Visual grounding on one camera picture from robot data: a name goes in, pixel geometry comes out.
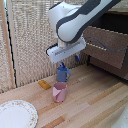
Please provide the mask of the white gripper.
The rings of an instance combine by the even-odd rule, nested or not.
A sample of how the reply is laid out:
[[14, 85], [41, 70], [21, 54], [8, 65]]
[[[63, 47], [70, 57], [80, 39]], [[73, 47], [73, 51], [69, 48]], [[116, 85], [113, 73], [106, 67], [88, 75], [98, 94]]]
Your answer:
[[[47, 55], [50, 57], [52, 63], [57, 63], [73, 54], [76, 54], [86, 47], [86, 42], [83, 37], [73, 44], [68, 44], [65, 48], [61, 48], [58, 45], [47, 49]], [[79, 55], [75, 55], [76, 62], [79, 62]], [[63, 69], [66, 68], [63, 62], [60, 62]]]

